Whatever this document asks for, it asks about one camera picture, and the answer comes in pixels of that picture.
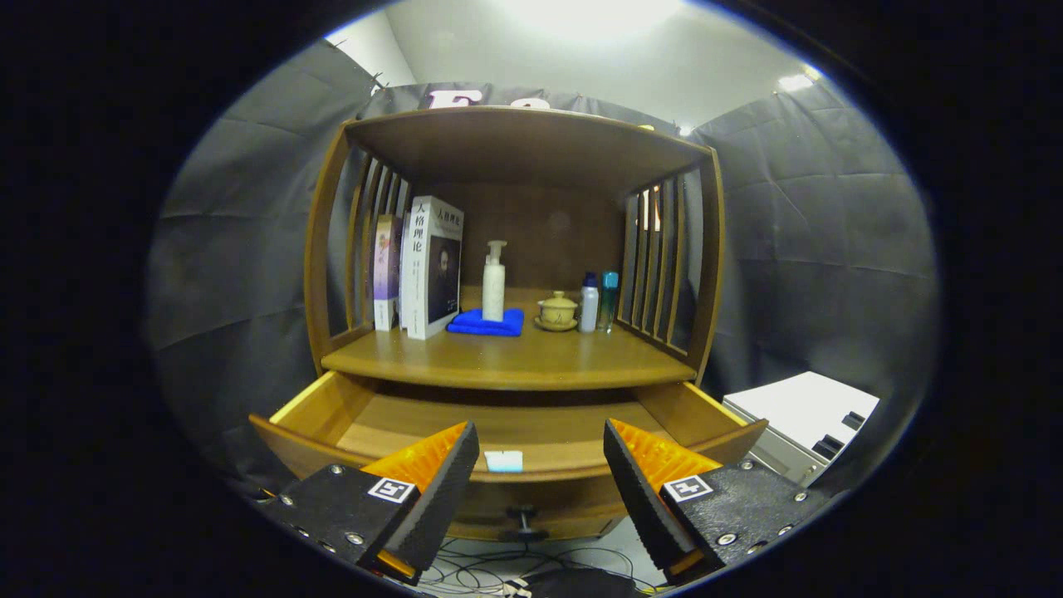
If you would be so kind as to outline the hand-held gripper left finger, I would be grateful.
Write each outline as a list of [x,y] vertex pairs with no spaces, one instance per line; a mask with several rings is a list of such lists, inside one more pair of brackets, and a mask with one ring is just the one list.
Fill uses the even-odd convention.
[[261,514],[316,552],[414,586],[448,536],[480,454],[470,421],[365,457],[265,420],[255,428],[296,481]]

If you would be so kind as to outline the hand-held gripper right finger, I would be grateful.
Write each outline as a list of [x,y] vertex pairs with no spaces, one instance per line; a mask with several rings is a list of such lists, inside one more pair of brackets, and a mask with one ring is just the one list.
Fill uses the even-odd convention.
[[740,459],[722,464],[607,418],[603,452],[654,566],[686,586],[763,552],[831,505],[831,495]]

